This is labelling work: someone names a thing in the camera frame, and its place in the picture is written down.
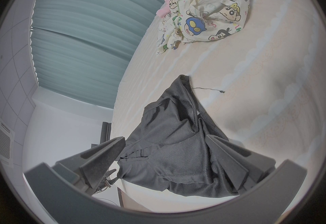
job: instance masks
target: vertical blind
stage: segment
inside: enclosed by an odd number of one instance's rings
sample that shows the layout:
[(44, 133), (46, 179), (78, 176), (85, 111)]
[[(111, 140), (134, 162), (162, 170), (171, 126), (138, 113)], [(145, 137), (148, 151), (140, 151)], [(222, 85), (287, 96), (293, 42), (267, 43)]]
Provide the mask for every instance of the vertical blind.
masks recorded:
[(31, 47), (41, 87), (113, 108), (122, 76), (164, 0), (36, 0)]

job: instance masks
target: drawstring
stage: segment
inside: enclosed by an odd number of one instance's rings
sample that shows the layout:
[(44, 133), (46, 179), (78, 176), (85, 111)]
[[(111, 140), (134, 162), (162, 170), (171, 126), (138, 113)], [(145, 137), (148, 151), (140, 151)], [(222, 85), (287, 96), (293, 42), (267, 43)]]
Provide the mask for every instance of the drawstring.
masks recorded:
[(201, 88), (201, 87), (192, 87), (191, 89), (205, 89), (205, 90), (213, 90), (213, 91), (219, 91), (220, 93), (224, 94), (225, 91), (218, 90), (218, 89), (212, 89), (212, 88)]

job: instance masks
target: yellow eye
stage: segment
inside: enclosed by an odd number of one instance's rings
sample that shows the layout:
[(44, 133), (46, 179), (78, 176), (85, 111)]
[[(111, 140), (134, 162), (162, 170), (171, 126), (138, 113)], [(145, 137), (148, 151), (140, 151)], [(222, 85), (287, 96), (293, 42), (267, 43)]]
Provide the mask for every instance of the yellow eye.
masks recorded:
[(192, 20), (189, 22), (189, 25), (190, 25), (191, 27), (196, 27), (196, 23), (195, 23), (194, 21), (192, 21)]

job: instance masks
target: mattress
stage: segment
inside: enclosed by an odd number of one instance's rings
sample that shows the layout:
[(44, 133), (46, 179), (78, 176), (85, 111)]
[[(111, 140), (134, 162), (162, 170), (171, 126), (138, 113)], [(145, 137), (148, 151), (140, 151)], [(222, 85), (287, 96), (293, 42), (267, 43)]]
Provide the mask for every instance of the mattress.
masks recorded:
[[(250, 0), (238, 33), (212, 42), (181, 44), (157, 55), (156, 16), (120, 82), (111, 137), (127, 138), (144, 107), (178, 75), (228, 138), (276, 160), (308, 169), (291, 209), (307, 192), (326, 154), (326, 30), (312, 0)], [(116, 185), (154, 212), (201, 209), (231, 199), (183, 197), (124, 180)]]

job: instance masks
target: air vent grille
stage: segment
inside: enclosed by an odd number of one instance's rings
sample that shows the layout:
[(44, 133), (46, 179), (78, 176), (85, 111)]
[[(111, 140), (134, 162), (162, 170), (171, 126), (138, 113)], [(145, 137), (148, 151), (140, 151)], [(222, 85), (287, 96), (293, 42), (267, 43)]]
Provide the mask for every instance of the air vent grille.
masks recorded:
[(0, 129), (0, 155), (10, 159), (10, 137)]

